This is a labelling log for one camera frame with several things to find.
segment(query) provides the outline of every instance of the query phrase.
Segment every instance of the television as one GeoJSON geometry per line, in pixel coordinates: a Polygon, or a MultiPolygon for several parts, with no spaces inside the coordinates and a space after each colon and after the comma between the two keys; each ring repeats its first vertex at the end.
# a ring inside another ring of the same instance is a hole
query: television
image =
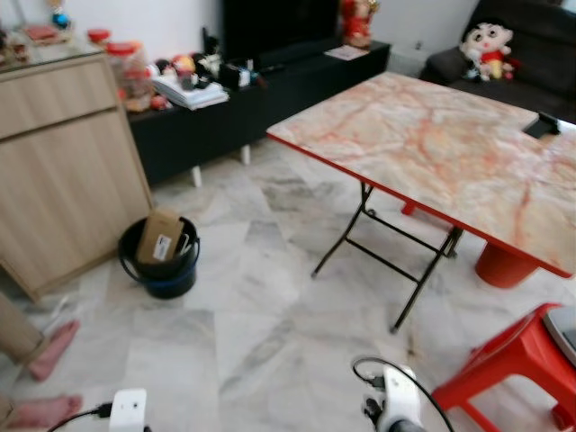
{"type": "Polygon", "coordinates": [[[330,50],[338,37],[339,0],[223,0],[227,61],[265,68],[330,50]]]}

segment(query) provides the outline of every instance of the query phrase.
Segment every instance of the white label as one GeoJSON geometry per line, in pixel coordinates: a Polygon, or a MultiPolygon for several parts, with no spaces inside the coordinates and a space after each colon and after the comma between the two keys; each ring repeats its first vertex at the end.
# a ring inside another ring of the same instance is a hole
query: white label
{"type": "Polygon", "coordinates": [[[160,234],[156,240],[156,245],[154,246],[154,253],[152,256],[159,261],[164,261],[166,259],[166,254],[170,249],[170,243],[172,243],[172,239],[170,237],[166,237],[160,234]]]}

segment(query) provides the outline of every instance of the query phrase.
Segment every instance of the black tv cabinet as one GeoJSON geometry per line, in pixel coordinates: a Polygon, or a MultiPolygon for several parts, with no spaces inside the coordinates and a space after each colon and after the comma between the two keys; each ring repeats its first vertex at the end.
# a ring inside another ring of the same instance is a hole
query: black tv cabinet
{"type": "Polygon", "coordinates": [[[382,73],[389,53],[390,45],[373,42],[369,54],[350,61],[320,54],[268,76],[266,89],[233,92],[226,103],[130,114],[148,182],[156,185],[263,138],[273,124],[382,73]]]}

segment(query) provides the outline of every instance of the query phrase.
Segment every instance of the glass tabletop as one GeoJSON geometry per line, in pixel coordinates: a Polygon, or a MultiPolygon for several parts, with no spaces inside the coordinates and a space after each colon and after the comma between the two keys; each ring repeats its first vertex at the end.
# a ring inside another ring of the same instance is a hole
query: glass tabletop
{"type": "Polygon", "coordinates": [[[28,45],[28,61],[17,61],[13,55],[6,55],[5,63],[0,66],[0,74],[62,60],[93,56],[100,52],[102,52],[101,49],[89,43],[87,40],[76,38],[45,47],[30,44],[28,45]]]}

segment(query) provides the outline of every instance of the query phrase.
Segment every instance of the black bucket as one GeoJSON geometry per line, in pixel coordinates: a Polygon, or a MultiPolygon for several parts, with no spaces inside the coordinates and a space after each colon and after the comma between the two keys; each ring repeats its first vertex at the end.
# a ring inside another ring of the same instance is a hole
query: black bucket
{"type": "Polygon", "coordinates": [[[189,237],[193,246],[182,255],[157,264],[143,264],[136,260],[136,251],[144,232],[146,219],[139,220],[129,227],[118,242],[118,258],[126,274],[143,284],[150,295],[159,299],[174,299],[193,287],[196,282],[196,263],[200,256],[200,239],[195,226],[186,218],[183,234],[189,237]]]}

